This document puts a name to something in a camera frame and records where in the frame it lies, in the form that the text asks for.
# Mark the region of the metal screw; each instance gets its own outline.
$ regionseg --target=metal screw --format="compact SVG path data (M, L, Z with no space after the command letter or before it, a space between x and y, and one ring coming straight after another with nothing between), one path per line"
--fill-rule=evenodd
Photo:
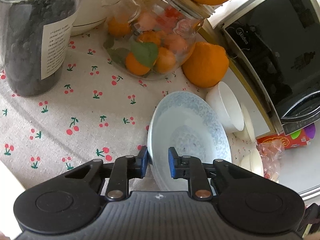
M196 196L198 198L209 198L211 196L211 192L209 190L200 189L196 191Z
M107 196L109 198L115 199L115 198L121 198L123 196L123 192L121 190L111 190L108 192Z

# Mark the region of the blue patterned plate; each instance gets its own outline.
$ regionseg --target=blue patterned plate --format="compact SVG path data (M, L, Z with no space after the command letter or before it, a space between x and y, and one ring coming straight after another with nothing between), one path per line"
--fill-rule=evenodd
M188 190L185 179L172 179L168 148L178 154L192 155L204 163L214 159L231 162L227 135L217 114L200 97L177 91L158 104L148 133L148 152L152 174L163 191Z

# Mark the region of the tablecloth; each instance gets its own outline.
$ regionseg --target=tablecloth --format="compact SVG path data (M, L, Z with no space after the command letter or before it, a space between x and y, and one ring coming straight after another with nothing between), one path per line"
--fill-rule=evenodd
M114 66L100 37L99 28L71 37L62 77L43 95L17 95L0 73L0 160L25 188L94 158L108 163L137 155L163 97L177 90L206 94L180 68L158 81L128 75ZM228 137L235 160L246 144L234 145L236 138ZM150 168L129 187L158 190Z

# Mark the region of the microwave oven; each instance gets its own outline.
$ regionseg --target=microwave oven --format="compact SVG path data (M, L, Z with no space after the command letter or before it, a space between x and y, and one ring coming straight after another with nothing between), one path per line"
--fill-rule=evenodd
M278 133L320 119L320 0L249 0L217 26Z

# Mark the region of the purple object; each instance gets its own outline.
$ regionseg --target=purple object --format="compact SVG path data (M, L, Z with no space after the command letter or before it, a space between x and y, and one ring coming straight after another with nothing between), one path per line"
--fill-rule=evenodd
M312 124L309 124L308 126L306 126L305 128L303 128L306 135L313 139L315 134L316 134L316 126L315 126L315 123L312 123Z

